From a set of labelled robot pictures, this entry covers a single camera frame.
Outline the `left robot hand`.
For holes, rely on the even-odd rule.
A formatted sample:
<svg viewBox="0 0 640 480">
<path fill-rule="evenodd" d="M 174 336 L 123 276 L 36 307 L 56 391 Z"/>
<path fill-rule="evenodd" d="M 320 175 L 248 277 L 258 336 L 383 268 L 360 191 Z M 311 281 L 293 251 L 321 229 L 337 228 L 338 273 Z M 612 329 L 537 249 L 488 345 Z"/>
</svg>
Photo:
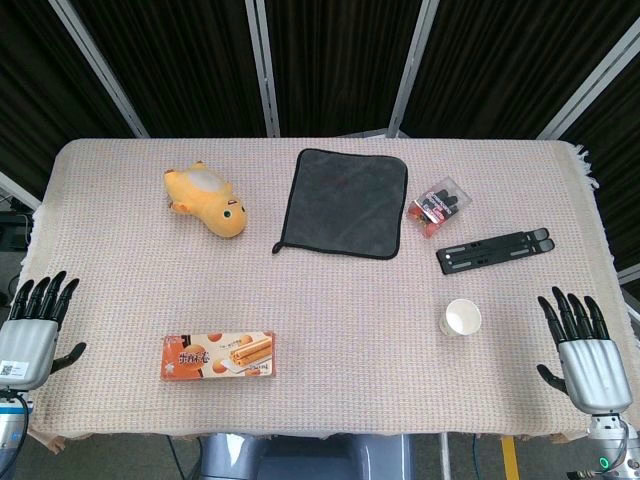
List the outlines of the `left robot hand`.
<svg viewBox="0 0 640 480">
<path fill-rule="evenodd" d="M 26 281 L 17 290 L 8 318 L 0 325 L 0 391 L 28 392 L 73 365 L 87 345 L 77 343 L 66 355 L 55 356 L 59 334 L 80 283 L 58 272 Z"/>
</svg>

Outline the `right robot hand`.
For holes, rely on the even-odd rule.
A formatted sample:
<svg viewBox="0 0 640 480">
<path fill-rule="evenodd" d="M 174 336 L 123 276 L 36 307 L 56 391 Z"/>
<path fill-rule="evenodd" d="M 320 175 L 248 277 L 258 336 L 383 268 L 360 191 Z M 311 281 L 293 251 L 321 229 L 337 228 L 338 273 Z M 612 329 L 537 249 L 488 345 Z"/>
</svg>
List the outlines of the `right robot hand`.
<svg viewBox="0 0 640 480">
<path fill-rule="evenodd" d="M 544 364 L 536 366 L 542 380 L 565 394 L 581 412 L 603 416 L 628 409 L 633 396 L 622 356 L 611 338 L 602 310 L 594 298 L 582 299 L 554 286 L 556 301 L 539 296 L 538 303 L 553 339 L 562 374 Z"/>
</svg>

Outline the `white paper cup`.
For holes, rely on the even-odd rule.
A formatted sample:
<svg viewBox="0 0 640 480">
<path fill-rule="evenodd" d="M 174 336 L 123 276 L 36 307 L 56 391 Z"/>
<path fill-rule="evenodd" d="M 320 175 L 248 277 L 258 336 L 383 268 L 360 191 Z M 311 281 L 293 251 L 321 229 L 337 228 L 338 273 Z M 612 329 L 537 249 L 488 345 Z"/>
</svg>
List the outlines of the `white paper cup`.
<svg viewBox="0 0 640 480">
<path fill-rule="evenodd" d="M 446 336 L 468 336 L 478 332 L 482 314 L 478 306 L 468 299 L 451 301 L 441 317 L 439 327 Z"/>
</svg>

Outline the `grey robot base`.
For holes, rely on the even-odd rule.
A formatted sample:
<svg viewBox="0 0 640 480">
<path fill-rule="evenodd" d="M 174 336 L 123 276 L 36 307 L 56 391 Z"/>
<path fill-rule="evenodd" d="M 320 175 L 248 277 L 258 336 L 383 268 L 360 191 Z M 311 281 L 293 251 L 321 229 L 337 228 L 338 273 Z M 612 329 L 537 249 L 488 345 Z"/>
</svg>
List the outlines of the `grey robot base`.
<svg viewBox="0 0 640 480">
<path fill-rule="evenodd" d="M 190 480 L 416 480 L 407 434 L 327 438 L 216 433 Z"/>
</svg>

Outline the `black folding stand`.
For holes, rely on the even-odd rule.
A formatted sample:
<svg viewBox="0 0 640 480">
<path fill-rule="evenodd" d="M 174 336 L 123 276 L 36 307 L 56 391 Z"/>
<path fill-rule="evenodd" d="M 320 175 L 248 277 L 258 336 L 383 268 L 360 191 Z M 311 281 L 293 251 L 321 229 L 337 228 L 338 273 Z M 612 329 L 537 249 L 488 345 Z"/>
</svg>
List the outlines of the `black folding stand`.
<svg viewBox="0 0 640 480">
<path fill-rule="evenodd" d="M 474 270 L 552 251 L 546 228 L 520 231 L 439 249 L 436 258 L 444 275 Z"/>
</svg>

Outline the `orange egg roll box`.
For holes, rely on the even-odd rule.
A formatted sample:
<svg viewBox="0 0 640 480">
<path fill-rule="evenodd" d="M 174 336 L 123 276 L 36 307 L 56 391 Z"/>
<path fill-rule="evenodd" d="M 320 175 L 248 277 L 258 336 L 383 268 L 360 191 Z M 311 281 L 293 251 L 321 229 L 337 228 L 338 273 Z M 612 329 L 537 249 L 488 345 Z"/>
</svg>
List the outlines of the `orange egg roll box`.
<svg viewBox="0 0 640 480">
<path fill-rule="evenodd" d="M 272 331 L 170 335 L 163 340 L 160 378 L 168 382 L 275 374 Z"/>
</svg>

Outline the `clear pack of black items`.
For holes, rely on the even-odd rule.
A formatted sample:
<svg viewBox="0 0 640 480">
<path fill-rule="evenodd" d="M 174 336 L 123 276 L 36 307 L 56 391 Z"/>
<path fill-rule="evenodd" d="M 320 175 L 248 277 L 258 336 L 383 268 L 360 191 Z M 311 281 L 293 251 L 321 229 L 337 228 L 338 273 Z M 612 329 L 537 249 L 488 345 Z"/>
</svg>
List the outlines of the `clear pack of black items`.
<svg viewBox="0 0 640 480">
<path fill-rule="evenodd" d="M 407 217 L 422 235 L 431 238 L 471 202 L 451 177 L 445 177 L 409 203 Z"/>
</svg>

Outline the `orange plush toy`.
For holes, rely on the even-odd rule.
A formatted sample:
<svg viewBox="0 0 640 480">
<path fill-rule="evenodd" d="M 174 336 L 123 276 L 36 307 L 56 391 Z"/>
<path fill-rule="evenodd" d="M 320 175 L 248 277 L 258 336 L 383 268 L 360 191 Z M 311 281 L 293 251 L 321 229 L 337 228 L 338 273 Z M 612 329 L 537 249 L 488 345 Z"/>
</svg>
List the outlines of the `orange plush toy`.
<svg viewBox="0 0 640 480">
<path fill-rule="evenodd" d="M 233 185 L 204 162 L 166 170 L 163 181 L 173 212 L 199 219 L 221 238 L 233 238 L 245 230 L 246 209 Z"/>
</svg>

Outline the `beige woven tablecloth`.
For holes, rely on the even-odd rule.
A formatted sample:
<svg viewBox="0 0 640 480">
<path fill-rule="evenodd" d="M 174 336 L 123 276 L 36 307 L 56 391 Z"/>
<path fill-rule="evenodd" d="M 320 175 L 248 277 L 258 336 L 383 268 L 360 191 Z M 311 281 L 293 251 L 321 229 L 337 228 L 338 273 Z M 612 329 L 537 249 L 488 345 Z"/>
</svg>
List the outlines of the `beige woven tablecloth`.
<svg viewBox="0 0 640 480">
<path fill-rule="evenodd" d="M 431 238 L 410 221 L 390 260 L 286 247 L 274 254 L 298 154 L 389 155 L 414 198 L 444 177 L 470 205 Z M 247 213 L 233 238 L 169 208 L 166 170 L 197 161 L 233 185 Z M 546 228 L 547 253 L 444 275 L 439 249 Z M 592 180 L 562 141 L 448 139 L 81 139 L 57 154 L 23 279 L 80 280 L 58 352 L 83 356 L 33 395 L 30 430 L 97 433 L 438 433 L 548 435 L 588 419 L 536 366 L 561 369 L 538 304 L 554 286 L 593 297 L 616 341 L 640 427 L 640 348 L 616 278 Z M 478 332 L 446 336 L 455 299 Z M 170 335 L 272 331 L 275 374 L 168 382 Z"/>
</svg>

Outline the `grey microfibre cloth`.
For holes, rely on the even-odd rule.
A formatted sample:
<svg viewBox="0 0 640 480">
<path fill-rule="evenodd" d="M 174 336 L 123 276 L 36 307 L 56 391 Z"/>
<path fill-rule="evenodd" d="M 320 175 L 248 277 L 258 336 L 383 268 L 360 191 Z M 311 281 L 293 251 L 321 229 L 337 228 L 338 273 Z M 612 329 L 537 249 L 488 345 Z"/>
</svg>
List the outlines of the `grey microfibre cloth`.
<svg viewBox="0 0 640 480">
<path fill-rule="evenodd" d="M 390 260 L 400 249 L 408 168 L 399 158 L 307 148 L 272 247 Z"/>
</svg>

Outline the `black curtain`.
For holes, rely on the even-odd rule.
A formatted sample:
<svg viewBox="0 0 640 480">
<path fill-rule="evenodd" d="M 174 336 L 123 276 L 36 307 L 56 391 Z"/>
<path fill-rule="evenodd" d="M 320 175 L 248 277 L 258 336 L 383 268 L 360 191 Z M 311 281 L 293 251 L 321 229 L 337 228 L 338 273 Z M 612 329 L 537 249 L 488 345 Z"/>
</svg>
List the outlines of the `black curtain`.
<svg viewBox="0 0 640 480">
<path fill-rule="evenodd" d="M 152 137 L 262 137 L 245 0 L 70 0 Z M 391 120 L 421 0 L 264 0 L 279 126 Z M 640 0 L 440 0 L 400 124 L 531 139 L 640 18 Z M 42 197 L 56 154 L 132 130 L 49 0 L 0 0 L 0 173 Z"/>
</svg>

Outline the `white frame post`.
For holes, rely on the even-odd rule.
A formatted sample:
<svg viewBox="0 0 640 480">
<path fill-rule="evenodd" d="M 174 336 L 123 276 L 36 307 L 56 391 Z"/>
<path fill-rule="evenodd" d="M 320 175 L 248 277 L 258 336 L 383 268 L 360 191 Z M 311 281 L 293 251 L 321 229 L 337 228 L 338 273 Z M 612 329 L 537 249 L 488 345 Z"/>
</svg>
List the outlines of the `white frame post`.
<svg viewBox="0 0 640 480">
<path fill-rule="evenodd" d="M 536 139 L 560 139 L 639 54 L 640 16 L 586 76 Z"/>
<path fill-rule="evenodd" d="M 48 0 L 50 7 L 75 43 L 94 75 L 136 138 L 149 138 L 149 132 L 139 117 L 121 82 L 96 44 L 70 0 Z"/>
<path fill-rule="evenodd" d="M 412 40 L 394 101 L 387 138 L 397 138 L 404 119 L 404 114 L 413 91 L 421 61 L 429 40 L 430 32 L 436 18 L 440 0 L 422 0 Z"/>
<path fill-rule="evenodd" d="M 281 136 L 265 0 L 244 0 L 266 135 Z"/>
</svg>

